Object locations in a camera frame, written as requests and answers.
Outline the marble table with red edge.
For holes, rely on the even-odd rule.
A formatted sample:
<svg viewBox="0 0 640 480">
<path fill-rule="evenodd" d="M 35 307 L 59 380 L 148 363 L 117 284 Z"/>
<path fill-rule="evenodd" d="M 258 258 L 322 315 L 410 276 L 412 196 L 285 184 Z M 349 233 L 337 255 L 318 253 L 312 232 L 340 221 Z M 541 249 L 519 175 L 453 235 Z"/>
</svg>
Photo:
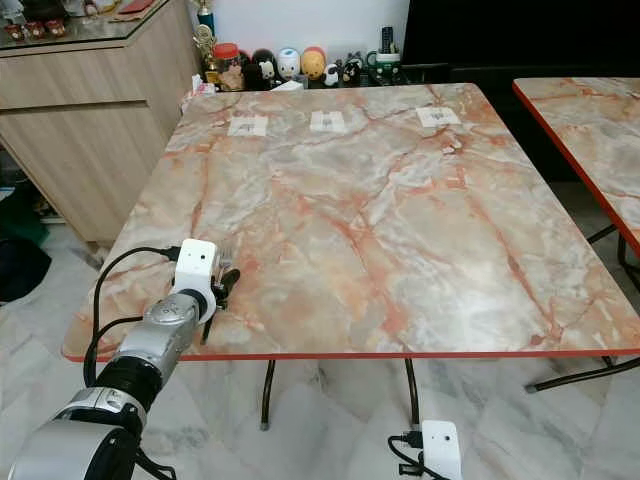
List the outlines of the marble table with red edge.
<svg viewBox="0 0 640 480">
<path fill-rule="evenodd" d="M 616 233 L 640 293 L 640 77 L 517 78 L 513 91 L 611 219 L 588 241 Z"/>
<path fill-rule="evenodd" d="M 416 108 L 457 125 L 422 128 Z M 308 129 L 343 111 L 348 133 Z M 269 116 L 265 137 L 228 136 Z M 140 316 L 172 288 L 156 247 L 211 241 L 239 280 L 184 361 L 640 355 L 640 314 L 475 84 L 214 93 L 188 101 L 101 289 L 70 319 Z"/>
</svg>

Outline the white paper card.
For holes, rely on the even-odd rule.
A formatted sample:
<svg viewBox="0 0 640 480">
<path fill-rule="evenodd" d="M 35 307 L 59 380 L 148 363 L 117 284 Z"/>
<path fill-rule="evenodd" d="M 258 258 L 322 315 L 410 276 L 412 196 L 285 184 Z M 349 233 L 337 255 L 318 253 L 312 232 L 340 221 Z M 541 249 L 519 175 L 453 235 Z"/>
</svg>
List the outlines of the white paper card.
<svg viewBox="0 0 640 480">
<path fill-rule="evenodd" d="M 227 134 L 234 137 L 265 137 L 268 134 L 269 122 L 269 116 L 264 115 L 232 116 Z"/>
<path fill-rule="evenodd" d="M 312 111 L 308 129 L 316 133 L 348 133 L 347 115 L 344 111 Z"/>
<path fill-rule="evenodd" d="M 451 108 L 444 106 L 430 106 L 430 108 L 416 108 L 422 128 L 438 128 L 442 125 L 457 125 L 461 123 L 460 116 Z"/>
</svg>

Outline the light wooden cabinet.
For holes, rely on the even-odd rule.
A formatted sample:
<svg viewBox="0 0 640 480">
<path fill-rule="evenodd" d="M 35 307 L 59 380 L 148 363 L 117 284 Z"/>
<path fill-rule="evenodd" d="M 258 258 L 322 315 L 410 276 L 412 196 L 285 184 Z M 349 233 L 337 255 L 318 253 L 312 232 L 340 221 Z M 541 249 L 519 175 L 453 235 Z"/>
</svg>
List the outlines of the light wooden cabinet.
<svg viewBox="0 0 640 480">
<path fill-rule="evenodd" d="M 186 0 L 0 49 L 1 142 L 83 242 L 122 232 L 198 72 Z"/>
</svg>

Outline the black bag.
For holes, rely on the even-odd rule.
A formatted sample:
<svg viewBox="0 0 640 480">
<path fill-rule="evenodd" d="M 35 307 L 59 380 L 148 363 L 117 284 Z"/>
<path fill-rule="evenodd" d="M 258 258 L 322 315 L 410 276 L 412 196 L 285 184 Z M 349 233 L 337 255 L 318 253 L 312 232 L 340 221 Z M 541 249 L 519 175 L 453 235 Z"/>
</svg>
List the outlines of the black bag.
<svg viewBox="0 0 640 480">
<path fill-rule="evenodd" d="M 44 280 L 51 257 L 31 239 L 0 237 L 0 301 L 26 297 Z"/>
</svg>

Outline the jar with red lid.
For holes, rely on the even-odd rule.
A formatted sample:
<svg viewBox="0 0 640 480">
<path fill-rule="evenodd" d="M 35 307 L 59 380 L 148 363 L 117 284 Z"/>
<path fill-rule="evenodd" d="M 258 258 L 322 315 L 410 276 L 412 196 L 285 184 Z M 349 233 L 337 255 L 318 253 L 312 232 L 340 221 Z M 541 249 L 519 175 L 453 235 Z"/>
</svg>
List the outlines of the jar with red lid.
<svg viewBox="0 0 640 480">
<path fill-rule="evenodd" d="M 223 42 L 212 46 L 212 69 L 218 73 L 220 91 L 242 91 L 244 88 L 241 49 L 236 44 Z"/>
</svg>

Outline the black round figurine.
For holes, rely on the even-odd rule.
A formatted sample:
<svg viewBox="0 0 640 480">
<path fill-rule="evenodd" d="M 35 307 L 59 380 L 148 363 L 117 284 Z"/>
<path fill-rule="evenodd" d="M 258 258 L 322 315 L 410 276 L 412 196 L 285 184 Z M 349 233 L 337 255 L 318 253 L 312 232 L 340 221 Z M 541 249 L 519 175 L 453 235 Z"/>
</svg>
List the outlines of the black round figurine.
<svg viewBox="0 0 640 480">
<path fill-rule="evenodd" d="M 259 49 L 244 64 L 244 88 L 248 91 L 269 91 L 276 83 L 275 56 L 269 49 Z"/>
</svg>

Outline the green bag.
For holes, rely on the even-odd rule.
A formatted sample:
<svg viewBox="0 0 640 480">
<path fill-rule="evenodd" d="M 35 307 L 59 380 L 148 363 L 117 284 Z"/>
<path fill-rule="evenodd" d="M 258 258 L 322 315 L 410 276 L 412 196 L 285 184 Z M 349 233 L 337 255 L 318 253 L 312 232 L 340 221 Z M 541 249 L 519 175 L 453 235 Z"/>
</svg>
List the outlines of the green bag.
<svg viewBox="0 0 640 480">
<path fill-rule="evenodd" d="M 49 230 L 41 223 L 35 209 L 40 198 L 31 182 L 19 183 L 14 191 L 0 202 L 0 233 L 6 238 L 23 238 L 36 244 L 44 243 Z"/>
</svg>

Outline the white round figurine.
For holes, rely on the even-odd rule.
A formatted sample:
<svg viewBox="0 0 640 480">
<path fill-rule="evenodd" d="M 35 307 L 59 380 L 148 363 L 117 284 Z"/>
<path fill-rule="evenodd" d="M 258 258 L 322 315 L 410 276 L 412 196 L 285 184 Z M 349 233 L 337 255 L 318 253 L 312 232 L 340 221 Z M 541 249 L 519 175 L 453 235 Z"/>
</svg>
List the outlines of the white round figurine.
<svg viewBox="0 0 640 480">
<path fill-rule="evenodd" d="M 276 72 L 283 81 L 297 81 L 302 74 L 301 54 L 293 47 L 283 47 L 276 55 Z"/>
</svg>

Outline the orange yellow round figurine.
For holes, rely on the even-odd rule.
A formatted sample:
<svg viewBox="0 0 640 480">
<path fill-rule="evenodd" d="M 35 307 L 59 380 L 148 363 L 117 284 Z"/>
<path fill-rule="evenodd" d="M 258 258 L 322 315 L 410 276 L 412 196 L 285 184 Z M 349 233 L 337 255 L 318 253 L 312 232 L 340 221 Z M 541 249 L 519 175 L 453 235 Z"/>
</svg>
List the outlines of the orange yellow round figurine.
<svg viewBox="0 0 640 480">
<path fill-rule="evenodd" d="M 302 72 L 311 82 L 323 82 L 326 76 L 328 61 L 319 46 L 308 46 L 303 50 L 300 58 Z"/>
</svg>

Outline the golden trophy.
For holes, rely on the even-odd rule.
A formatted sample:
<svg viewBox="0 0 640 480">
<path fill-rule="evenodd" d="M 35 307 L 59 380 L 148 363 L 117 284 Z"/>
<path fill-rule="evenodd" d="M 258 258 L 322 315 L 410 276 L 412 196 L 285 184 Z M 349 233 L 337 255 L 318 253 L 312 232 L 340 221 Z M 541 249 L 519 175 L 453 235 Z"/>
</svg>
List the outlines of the golden trophy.
<svg viewBox="0 0 640 480">
<path fill-rule="evenodd" d="M 216 37 L 214 15 L 212 15 L 212 0 L 189 0 L 195 9 L 197 26 L 195 37 L 197 50 L 200 51 L 202 64 L 204 64 L 204 76 L 216 72 L 218 61 L 215 59 L 214 47 L 218 42 Z"/>
</svg>

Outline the green white mug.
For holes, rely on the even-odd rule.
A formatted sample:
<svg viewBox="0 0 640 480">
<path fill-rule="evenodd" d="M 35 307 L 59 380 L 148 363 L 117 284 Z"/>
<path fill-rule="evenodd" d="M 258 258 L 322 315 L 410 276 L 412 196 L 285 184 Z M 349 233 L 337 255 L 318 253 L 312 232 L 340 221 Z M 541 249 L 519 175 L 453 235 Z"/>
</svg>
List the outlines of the green white mug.
<svg viewBox="0 0 640 480">
<path fill-rule="evenodd" d="M 365 67 L 376 76 L 389 76 L 397 73 L 401 68 L 401 55 L 398 52 L 375 52 L 367 54 Z"/>
</svg>

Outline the black television screen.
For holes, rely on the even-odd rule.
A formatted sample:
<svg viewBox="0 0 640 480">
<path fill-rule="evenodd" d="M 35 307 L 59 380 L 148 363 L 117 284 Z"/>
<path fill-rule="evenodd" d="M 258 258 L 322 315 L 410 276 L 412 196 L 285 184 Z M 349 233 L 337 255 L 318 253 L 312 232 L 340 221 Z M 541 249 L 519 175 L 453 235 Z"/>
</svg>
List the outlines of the black television screen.
<svg viewBox="0 0 640 480">
<path fill-rule="evenodd" d="M 411 0 L 403 60 L 640 69 L 640 0 Z"/>
</svg>

